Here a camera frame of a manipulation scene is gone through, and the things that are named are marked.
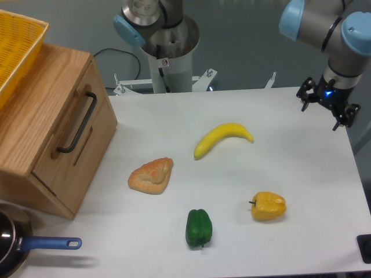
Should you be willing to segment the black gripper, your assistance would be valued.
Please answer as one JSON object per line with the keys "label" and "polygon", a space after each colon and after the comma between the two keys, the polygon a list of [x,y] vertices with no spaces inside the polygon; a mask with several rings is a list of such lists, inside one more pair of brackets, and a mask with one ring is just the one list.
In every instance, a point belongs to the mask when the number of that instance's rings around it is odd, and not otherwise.
{"label": "black gripper", "polygon": [[361,109],[359,104],[348,103],[348,98],[353,88],[340,89],[335,84],[328,89],[329,82],[324,76],[321,76],[318,85],[312,77],[308,77],[300,86],[296,93],[296,97],[302,103],[301,111],[304,112],[309,104],[317,103],[332,111],[336,119],[336,123],[332,130],[336,131],[338,127],[351,127],[357,113]]}

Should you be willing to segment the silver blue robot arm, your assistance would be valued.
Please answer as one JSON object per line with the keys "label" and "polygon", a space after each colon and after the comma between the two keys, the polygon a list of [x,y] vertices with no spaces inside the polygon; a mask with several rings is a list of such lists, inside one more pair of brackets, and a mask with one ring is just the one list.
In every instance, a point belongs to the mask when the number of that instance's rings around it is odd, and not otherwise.
{"label": "silver blue robot arm", "polygon": [[[351,127],[360,110],[348,98],[370,60],[370,13],[343,12],[348,1],[291,1],[279,31],[329,57],[318,82],[306,79],[296,96],[303,107],[317,103],[332,112],[336,126]],[[125,1],[113,25],[128,44],[148,57],[155,93],[190,92],[192,53],[200,39],[196,22],[182,1]]]}

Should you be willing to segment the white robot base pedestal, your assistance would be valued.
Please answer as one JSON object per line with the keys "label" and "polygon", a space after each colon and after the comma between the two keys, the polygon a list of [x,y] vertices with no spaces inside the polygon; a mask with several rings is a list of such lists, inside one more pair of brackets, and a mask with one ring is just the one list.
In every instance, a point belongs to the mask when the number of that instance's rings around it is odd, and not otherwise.
{"label": "white robot base pedestal", "polygon": [[155,94],[192,90],[192,55],[199,39],[198,25],[185,15],[180,24],[160,29],[142,47],[148,58]]}

